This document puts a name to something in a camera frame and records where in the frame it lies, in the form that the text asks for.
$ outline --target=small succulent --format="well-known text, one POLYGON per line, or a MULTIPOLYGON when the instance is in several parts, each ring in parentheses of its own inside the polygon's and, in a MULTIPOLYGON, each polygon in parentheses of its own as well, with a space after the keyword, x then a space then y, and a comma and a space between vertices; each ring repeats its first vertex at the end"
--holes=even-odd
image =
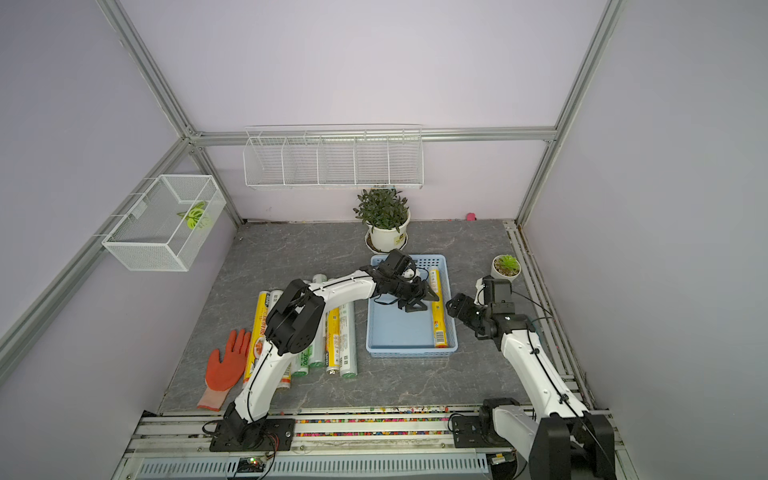
POLYGON ((512 255, 502 255, 493 263, 496 270, 504 276, 515 276, 520 273, 520 263, 512 255))

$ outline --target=gray marble floor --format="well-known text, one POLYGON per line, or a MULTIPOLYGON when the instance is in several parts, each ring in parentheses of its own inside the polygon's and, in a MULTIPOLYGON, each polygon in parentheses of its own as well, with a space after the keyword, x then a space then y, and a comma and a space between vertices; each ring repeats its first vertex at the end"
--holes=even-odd
MULTIPOLYGON (((190 342, 171 381, 161 412, 195 409, 205 390, 208 356, 222 348, 232 329, 253 326, 258 293, 282 289, 295 278, 315 273, 329 278, 350 273, 370 261, 360 223, 249 224, 240 229, 210 291, 190 342)), ((475 292, 496 255, 511 253, 500 220, 414 222, 408 228, 406 253, 440 253, 448 262, 451 292, 475 292)), ((525 293, 519 277, 514 290, 525 293)), ((519 313, 533 317, 531 304, 520 299, 519 313)), ((374 359, 366 351, 367 302, 355 303, 358 371, 355 379, 312 370, 278 391, 274 411, 302 408, 431 406, 478 404, 511 396, 527 401, 519 378, 494 343, 478 341, 457 321, 458 350, 445 359, 374 359)), ((227 402, 240 387, 230 391, 227 402)))

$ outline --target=yellow plastic wrap roll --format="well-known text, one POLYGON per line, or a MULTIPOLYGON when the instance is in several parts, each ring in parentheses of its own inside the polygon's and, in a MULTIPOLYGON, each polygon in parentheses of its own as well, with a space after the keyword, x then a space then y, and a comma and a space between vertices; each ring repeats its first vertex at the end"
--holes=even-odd
POLYGON ((445 307, 442 305, 440 272, 436 267, 429 269, 429 286, 437 293, 437 301, 432 302, 432 330, 435 334, 435 348, 448 348, 448 332, 445 330, 445 307))

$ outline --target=blue plastic basket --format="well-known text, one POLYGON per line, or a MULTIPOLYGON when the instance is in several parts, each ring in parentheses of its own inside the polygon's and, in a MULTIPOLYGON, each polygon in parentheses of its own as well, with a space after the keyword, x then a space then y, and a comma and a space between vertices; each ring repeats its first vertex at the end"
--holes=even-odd
MULTIPOLYGON (((387 256, 374 255, 371 265, 381 263, 387 256)), ((443 255, 411 255, 416 266, 429 270, 436 266, 440 272, 443 302, 451 298, 451 284, 448 280, 448 264, 443 255)), ((419 270, 421 278, 428 274, 419 270)), ((395 299, 392 295, 382 295, 381 303, 389 303, 395 299)), ((397 308, 396 304, 381 305, 373 299, 368 300, 368 332, 366 335, 366 350, 376 358, 409 357, 425 358, 448 356, 458 348, 456 339, 456 324, 450 316, 445 315, 445 330, 448 333, 448 348, 435 348, 435 337, 432 331, 432 309, 423 312, 406 313, 397 308)))

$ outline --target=white wire basket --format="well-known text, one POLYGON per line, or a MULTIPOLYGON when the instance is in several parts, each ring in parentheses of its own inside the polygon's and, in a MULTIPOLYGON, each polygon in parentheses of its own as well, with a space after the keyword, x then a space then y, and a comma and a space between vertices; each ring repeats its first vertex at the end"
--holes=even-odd
POLYGON ((160 175, 101 243, 129 270, 187 272, 226 204, 210 175, 160 175))
POLYGON ((328 127, 247 128, 246 185, 254 190, 424 185, 420 126, 328 127))

